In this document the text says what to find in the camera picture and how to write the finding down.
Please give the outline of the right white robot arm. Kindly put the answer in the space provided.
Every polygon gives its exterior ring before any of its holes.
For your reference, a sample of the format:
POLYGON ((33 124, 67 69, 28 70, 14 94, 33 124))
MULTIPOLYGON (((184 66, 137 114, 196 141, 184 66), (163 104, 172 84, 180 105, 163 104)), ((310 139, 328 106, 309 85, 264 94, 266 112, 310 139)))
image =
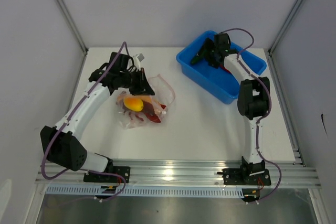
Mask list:
POLYGON ((262 119, 270 112, 271 98, 269 79, 253 74, 240 59, 241 53, 242 51, 230 49, 229 38, 225 38, 222 43, 206 38, 196 55, 213 68, 226 67, 240 82, 237 108, 244 118, 245 147, 239 176, 244 183, 251 184, 266 171, 260 137, 262 119))

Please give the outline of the red toy lobster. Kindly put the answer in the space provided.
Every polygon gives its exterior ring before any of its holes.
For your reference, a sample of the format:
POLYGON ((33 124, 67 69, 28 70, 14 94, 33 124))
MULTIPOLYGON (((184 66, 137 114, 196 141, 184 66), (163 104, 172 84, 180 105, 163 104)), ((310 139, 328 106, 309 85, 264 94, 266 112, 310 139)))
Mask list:
MULTIPOLYGON (((164 104, 161 104, 161 106, 164 109, 166 108, 166 105, 164 104)), ((143 113, 143 112, 133 112, 131 110, 123 108, 123 115, 126 115, 131 122, 145 123, 145 121, 150 121, 152 123, 161 123, 162 117, 165 113, 164 109, 160 115, 156 115, 156 114, 153 115, 153 114, 143 113)))

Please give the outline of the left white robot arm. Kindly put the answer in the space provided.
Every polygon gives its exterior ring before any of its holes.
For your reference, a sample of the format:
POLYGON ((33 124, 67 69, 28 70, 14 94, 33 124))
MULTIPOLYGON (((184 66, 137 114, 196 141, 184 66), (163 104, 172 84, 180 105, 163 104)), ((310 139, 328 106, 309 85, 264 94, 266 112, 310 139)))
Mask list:
POLYGON ((42 172, 46 161, 50 161, 65 170, 94 171, 102 182, 113 178, 112 160, 87 151, 80 140, 96 111, 119 88, 128 89, 132 95, 155 94, 140 65, 143 58, 142 54, 131 57, 112 52, 109 62, 90 75, 77 104, 55 126, 43 127, 40 132, 44 151, 42 172))

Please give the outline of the red toy chili pepper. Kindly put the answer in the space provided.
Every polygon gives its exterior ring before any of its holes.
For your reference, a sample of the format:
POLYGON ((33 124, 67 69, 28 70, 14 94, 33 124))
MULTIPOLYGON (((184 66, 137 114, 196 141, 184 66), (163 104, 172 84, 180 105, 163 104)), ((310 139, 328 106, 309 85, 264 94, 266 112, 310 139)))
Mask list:
POLYGON ((232 74, 228 69, 226 69, 223 65, 220 65, 220 68, 224 70, 225 72, 232 74))

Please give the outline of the yellow orange toy fruit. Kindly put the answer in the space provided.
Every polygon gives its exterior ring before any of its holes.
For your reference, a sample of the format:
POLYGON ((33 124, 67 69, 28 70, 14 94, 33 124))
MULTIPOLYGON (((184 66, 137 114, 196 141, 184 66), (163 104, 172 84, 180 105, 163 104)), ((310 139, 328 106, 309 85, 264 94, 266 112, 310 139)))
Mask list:
POLYGON ((143 101, 136 97, 126 97, 123 99, 123 105, 134 112, 141 112, 144 108, 143 101))

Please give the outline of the clear zip top bag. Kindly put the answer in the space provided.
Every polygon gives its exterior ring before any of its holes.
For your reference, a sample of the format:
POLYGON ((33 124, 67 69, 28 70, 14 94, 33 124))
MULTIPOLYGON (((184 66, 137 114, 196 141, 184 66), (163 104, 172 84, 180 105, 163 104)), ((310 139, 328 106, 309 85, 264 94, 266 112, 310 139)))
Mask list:
POLYGON ((161 124, 175 101, 172 86, 161 75, 148 78, 148 82, 155 95, 131 95, 122 91, 116 98, 117 119, 125 130, 161 124))

